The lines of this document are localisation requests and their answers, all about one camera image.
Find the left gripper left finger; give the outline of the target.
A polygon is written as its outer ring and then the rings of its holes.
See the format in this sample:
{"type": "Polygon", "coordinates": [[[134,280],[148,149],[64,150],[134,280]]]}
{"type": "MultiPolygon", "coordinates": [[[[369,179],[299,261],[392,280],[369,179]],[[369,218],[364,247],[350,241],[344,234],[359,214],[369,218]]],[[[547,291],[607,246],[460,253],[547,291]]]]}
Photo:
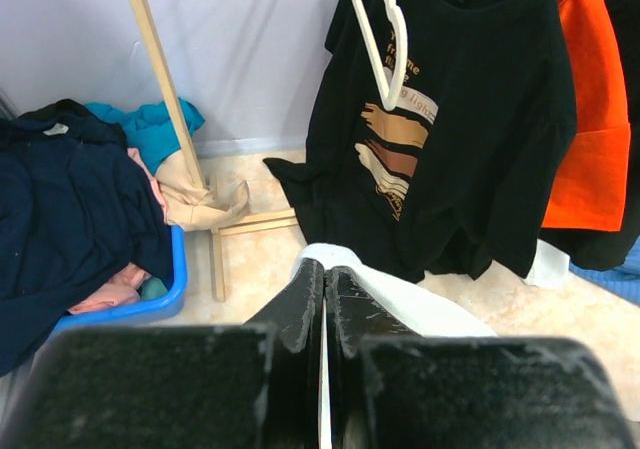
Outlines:
{"type": "Polygon", "coordinates": [[[324,270],[241,325],[69,330],[14,411],[18,448],[315,448],[324,270]]]}

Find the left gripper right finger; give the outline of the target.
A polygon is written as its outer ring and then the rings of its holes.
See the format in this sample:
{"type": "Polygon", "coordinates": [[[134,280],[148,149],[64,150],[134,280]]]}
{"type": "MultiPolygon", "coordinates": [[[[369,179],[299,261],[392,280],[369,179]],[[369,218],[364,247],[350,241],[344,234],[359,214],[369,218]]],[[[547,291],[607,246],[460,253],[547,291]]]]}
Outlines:
{"type": "Polygon", "coordinates": [[[325,275],[337,448],[631,448],[594,354],[566,338],[435,337],[347,267],[325,275]]]}

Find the white t shirt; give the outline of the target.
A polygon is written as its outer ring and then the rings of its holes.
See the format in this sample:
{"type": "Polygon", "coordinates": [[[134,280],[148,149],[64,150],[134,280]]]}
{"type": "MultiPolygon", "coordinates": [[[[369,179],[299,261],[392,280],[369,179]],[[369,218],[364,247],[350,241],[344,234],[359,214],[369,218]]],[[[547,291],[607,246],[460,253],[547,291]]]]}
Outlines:
{"type": "Polygon", "coordinates": [[[493,330],[461,306],[364,265],[353,251],[311,244],[325,307],[322,417],[335,448],[464,448],[482,438],[476,338],[493,330]]]}

